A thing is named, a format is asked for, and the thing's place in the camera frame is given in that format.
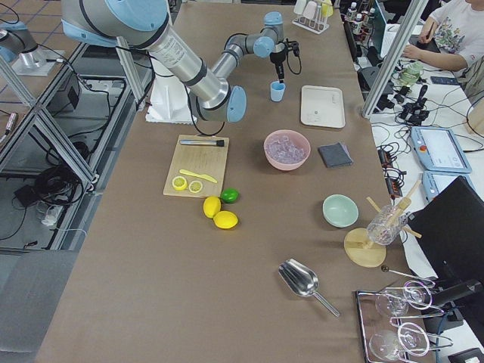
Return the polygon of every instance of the white table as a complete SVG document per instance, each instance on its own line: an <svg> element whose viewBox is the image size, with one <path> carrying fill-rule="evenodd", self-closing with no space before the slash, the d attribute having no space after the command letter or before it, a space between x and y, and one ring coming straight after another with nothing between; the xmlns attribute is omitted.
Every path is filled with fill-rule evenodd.
<svg viewBox="0 0 484 363"><path fill-rule="evenodd" d="M428 90L424 97L427 98L426 106L430 111L427 119L422 123L422 126L442 126L449 127L456 135L463 135L467 138L459 137L458 142L463 150L474 150L481 145L470 140L469 138L476 139L482 142L482 138L478 135L469 133L464 125L465 115L470 108L470 102L467 100L463 90L454 85L433 85L430 82L430 76L453 76L451 72L437 70L434 67L424 65L424 72L422 78L428 79ZM420 92L421 85L414 85L411 88L411 92L407 94L410 98L417 98ZM373 134L375 144L377 146L382 144L388 144L390 142L397 142L400 145L401 150L406 147L407 154L400 154L397 157L394 165L402 171L406 171L405 185L402 188L403 195L406 195L414 183L421 179L424 168L420 164L417 155L413 151L413 145L409 139L409 133L405 136L408 139L407 146L404 139L397 138L395 133L404 127L399 125L395 121L395 116L402 110L401 106L396 106L394 110L384 110L382 113L375 113L372 115L370 121L373 126ZM476 192L481 198L484 199L484 157L482 153L467 153L467 159L472 167L472 173L470 173L470 179L476 189ZM412 195L412 204L410 205L410 211L417 211L423 209L427 201L425 199L425 193L423 187L420 187L417 192ZM415 271L421 277L427 277L434 275L435 272L430 267L424 253L418 245L415 237L409 235L407 241L404 244L405 255L408 260L409 267ZM472 330L469 328L466 322L463 326L456 327L451 330L446 330L444 334L446 337L450 337L454 341L454 345L449 348L442 349L439 353L441 362L448 362L448 355L461 352L469 348L479 347L484 352L484 347L478 339L474 336Z"/></svg>

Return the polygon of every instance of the brown table surface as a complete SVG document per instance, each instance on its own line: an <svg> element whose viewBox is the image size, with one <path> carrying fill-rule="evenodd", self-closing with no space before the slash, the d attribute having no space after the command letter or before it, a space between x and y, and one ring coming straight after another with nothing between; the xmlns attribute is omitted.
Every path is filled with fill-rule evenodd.
<svg viewBox="0 0 484 363"><path fill-rule="evenodd" d="M291 25L293 7L188 2L175 24L181 37L214 64L229 35L257 33L269 11L284 16L286 36L300 43L302 73L286 68L281 103L268 98L276 78L268 59L248 56L231 75L247 91L243 121L226 125L230 138L225 187L240 199L224 206L239 216L217 229L197 198L165 197L164 181L179 134L191 126L146 123L138 114L67 283L37 362L357 362L362 361L355 290L379 290L395 275L353 264L345 234L374 217L366 196L384 205L383 183L356 73L338 16L322 35ZM295 70L298 64L291 57ZM341 130L299 121L303 85L343 91ZM200 123L206 130L219 124ZM294 129L312 154L292 172L268 164L262 143L276 129ZM316 148L345 142L355 163L327 169ZM351 228L329 225L323 200L345 194L359 207ZM278 265L294 258L320 278L319 290L340 311L294 295ZM405 270L400 244L386 264Z"/></svg>

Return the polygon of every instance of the wine glass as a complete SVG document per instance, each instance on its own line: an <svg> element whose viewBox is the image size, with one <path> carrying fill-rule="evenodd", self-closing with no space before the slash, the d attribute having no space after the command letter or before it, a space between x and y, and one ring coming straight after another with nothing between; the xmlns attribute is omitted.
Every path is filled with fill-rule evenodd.
<svg viewBox="0 0 484 363"><path fill-rule="evenodd" d="M370 350L381 361L398 361L402 345L395 331L380 330L370 338Z"/></svg>
<svg viewBox="0 0 484 363"><path fill-rule="evenodd" d="M430 349L430 341L427 333L415 323L403 323L397 330L402 348L411 355L421 357Z"/></svg>
<svg viewBox="0 0 484 363"><path fill-rule="evenodd" d="M414 323L404 323L395 332L380 330L369 342L370 351L381 361L405 361L409 355L421 357L430 350L430 341L425 331Z"/></svg>
<svg viewBox="0 0 484 363"><path fill-rule="evenodd" d="M425 310L432 307L432 293L421 281L410 280L403 287L387 287L381 291L375 299L377 311L390 318L413 318L405 317L408 307Z"/></svg>
<svg viewBox="0 0 484 363"><path fill-rule="evenodd" d="M410 280L405 282L403 296L410 306L418 310L425 310L432 306L432 293L422 281Z"/></svg>
<svg viewBox="0 0 484 363"><path fill-rule="evenodd" d="M401 291L387 288L381 292L375 299L377 311L388 317L403 316L408 312L408 304L405 301Z"/></svg>

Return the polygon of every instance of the power strip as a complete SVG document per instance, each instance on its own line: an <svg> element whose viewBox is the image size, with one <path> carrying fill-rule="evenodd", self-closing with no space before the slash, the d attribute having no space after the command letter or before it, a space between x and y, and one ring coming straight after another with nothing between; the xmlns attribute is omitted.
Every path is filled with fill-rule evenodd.
<svg viewBox="0 0 484 363"><path fill-rule="evenodd" d="M391 197L403 197L402 189L396 184L396 181L389 177L385 177L386 188Z"/></svg>
<svg viewBox="0 0 484 363"><path fill-rule="evenodd" d="M385 151L383 149L378 149L378 159L380 159L380 163L382 168L393 168L392 157L390 152Z"/></svg>

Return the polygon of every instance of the person's arm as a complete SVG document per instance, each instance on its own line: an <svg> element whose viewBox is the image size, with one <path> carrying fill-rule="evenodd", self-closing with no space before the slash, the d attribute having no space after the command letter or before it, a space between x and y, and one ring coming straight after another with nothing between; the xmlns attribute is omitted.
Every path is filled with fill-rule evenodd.
<svg viewBox="0 0 484 363"><path fill-rule="evenodd" d="M455 72L467 68L466 60L459 54L434 53L419 49L414 45L405 46L403 57L422 61L441 70Z"/></svg>
<svg viewBox="0 0 484 363"><path fill-rule="evenodd" d="M428 17L425 24L422 26L422 30L420 31L420 35L418 36L418 41L422 44L427 44L433 38L433 35L436 33L437 27L439 23L433 17Z"/></svg>

